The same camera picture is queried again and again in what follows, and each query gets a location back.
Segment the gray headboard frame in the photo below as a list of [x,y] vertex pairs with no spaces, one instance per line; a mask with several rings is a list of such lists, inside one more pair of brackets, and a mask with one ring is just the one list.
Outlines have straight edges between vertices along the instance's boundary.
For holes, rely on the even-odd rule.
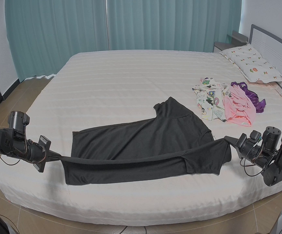
[[250,37],[249,37],[249,43],[250,44],[251,44],[251,41],[252,41],[252,34],[253,34],[253,30],[254,29],[256,29],[256,30],[258,30],[258,31],[260,31],[260,32],[262,32],[262,33],[272,37],[273,39],[275,39],[276,41],[278,41],[278,42],[280,42],[282,44],[282,39],[281,38],[277,37],[276,35],[268,32],[265,29],[262,29],[262,28],[258,27],[257,25],[254,25],[254,24],[251,25]]

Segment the white pillow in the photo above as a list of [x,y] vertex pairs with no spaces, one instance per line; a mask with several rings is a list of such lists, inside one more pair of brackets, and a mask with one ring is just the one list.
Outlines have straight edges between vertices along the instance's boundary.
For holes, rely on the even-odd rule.
[[219,53],[232,62],[233,65],[236,65],[250,82],[282,81],[282,75],[275,66],[263,59],[262,55],[250,44],[225,49]]

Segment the mattress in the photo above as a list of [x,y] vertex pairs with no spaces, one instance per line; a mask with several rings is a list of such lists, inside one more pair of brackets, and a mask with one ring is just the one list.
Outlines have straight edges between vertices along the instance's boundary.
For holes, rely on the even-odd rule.
[[[70,156],[72,131],[154,118],[153,105],[170,96],[200,116],[191,88],[205,77],[225,83],[246,81],[219,53],[125,50],[76,54],[28,110],[27,137],[38,141],[45,135],[52,142],[51,150]],[[252,130],[263,133],[267,126],[282,130],[279,86],[248,83],[248,88],[266,99],[264,113],[256,115],[252,127],[203,120],[215,139],[249,136]],[[259,171],[256,166],[248,167],[249,174]],[[60,161],[46,163],[44,173],[24,161],[16,166],[0,161],[0,189],[13,203],[61,218],[146,226],[222,216],[281,191],[282,181],[268,187],[261,175],[248,177],[232,148],[232,161],[222,166],[220,175],[82,186],[65,184]]]

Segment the purple satin fabric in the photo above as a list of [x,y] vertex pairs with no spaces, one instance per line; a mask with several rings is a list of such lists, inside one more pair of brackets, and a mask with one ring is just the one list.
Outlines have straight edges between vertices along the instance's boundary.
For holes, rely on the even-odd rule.
[[236,81],[231,83],[231,86],[238,85],[247,95],[247,97],[252,101],[256,108],[256,113],[263,113],[264,107],[267,104],[265,99],[259,102],[259,97],[255,92],[248,90],[247,84],[245,82],[237,83]]

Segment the green curtain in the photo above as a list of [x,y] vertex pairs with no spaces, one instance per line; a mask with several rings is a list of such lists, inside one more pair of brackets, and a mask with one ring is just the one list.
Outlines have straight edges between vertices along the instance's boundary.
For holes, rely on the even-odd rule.
[[242,0],[107,0],[110,49],[212,52],[239,30]]
[[79,52],[109,50],[105,0],[5,0],[19,80],[57,73]]

